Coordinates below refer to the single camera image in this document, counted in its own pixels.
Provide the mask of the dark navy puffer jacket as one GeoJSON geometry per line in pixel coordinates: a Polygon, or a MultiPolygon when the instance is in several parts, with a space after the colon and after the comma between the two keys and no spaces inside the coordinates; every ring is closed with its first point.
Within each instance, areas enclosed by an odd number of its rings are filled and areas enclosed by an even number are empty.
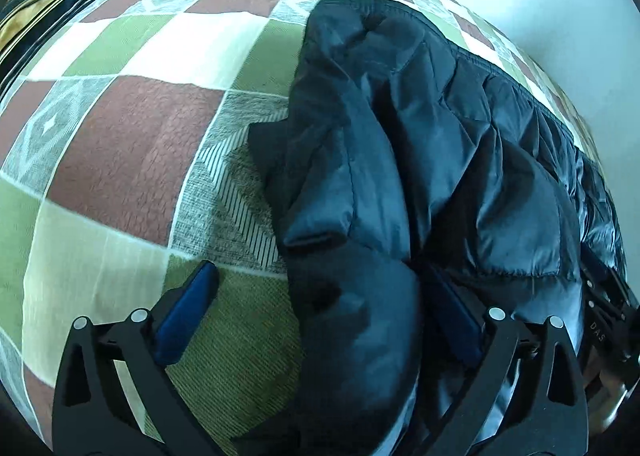
{"type": "Polygon", "coordinates": [[[311,11],[288,116],[252,124],[303,361],[242,455],[422,455],[468,372],[431,265],[517,320],[564,320],[584,371],[584,242],[623,278],[597,165],[503,70],[392,0],[311,11]]]}

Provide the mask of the checkered green brown bedspread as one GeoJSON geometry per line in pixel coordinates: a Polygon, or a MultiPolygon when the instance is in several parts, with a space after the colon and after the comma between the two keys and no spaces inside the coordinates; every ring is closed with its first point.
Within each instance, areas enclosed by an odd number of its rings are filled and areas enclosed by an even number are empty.
{"type": "MultiPolygon", "coordinates": [[[[75,317],[122,320],[199,260],[220,299],[169,376],[227,454],[295,389],[297,324],[250,124],[288,108],[319,0],[95,0],[1,90],[1,381],[42,442],[75,317]]],[[[489,60],[596,156],[562,88],[455,0],[397,0],[489,60]]]]}

